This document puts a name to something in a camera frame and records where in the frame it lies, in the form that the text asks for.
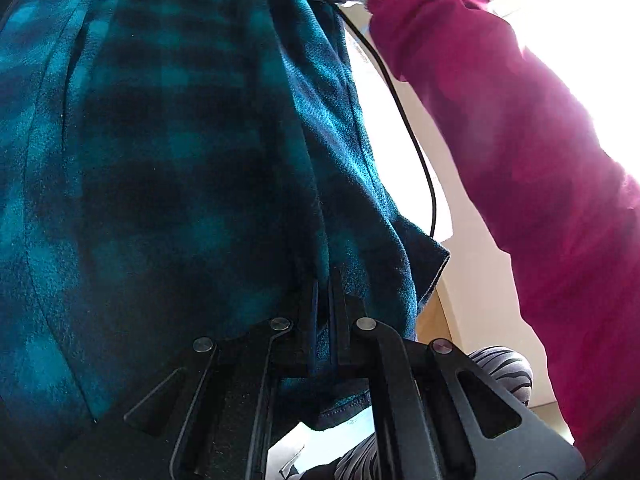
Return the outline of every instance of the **person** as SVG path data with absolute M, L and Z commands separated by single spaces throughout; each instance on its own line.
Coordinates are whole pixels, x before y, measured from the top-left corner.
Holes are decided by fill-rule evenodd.
M 562 415 L 593 464 L 640 395 L 638 183 L 489 0 L 353 1 L 366 4 L 378 51 L 433 117 L 469 198 L 511 255 L 522 317 L 545 345 Z M 365 441 L 335 477 L 366 479 L 350 464 L 374 449 Z

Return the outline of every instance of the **metal rivet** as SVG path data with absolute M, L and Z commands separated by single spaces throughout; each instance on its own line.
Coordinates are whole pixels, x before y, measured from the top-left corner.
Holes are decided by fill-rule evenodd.
M 291 322 L 286 317 L 274 317 L 270 325 L 275 331 L 282 332 L 291 326 Z
M 356 326 L 360 330 L 373 330 L 376 327 L 377 323 L 375 319 L 371 319 L 370 317 L 361 317 L 356 321 Z
M 438 354 L 450 354 L 453 351 L 453 343 L 448 339 L 436 339 L 431 343 L 431 347 Z
M 193 342 L 193 349 L 202 354 L 213 348 L 213 341 L 208 337 L 199 337 Z

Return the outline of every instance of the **fleece fabric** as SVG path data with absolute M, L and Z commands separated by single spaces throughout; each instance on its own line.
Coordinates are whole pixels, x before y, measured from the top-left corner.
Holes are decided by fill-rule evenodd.
M 1 26 L 0 399 L 45 464 L 331 266 L 413 335 L 448 255 L 380 183 L 331 7 L 16 0 Z M 319 368 L 287 385 L 290 417 L 367 405 Z

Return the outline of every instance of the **sunlight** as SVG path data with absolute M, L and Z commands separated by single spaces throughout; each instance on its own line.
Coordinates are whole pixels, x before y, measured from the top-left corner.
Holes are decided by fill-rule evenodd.
M 640 0 L 495 0 L 492 7 L 587 108 L 609 156 L 640 178 Z

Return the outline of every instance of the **black metal bracket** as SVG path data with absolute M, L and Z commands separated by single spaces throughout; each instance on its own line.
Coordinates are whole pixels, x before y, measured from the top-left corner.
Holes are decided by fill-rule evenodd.
M 334 270 L 332 363 L 366 378 L 384 480 L 577 480 L 580 454 L 449 341 L 402 339 L 366 317 Z M 203 337 L 62 455 L 61 480 L 261 480 L 281 378 L 314 369 L 311 283 L 245 336 Z

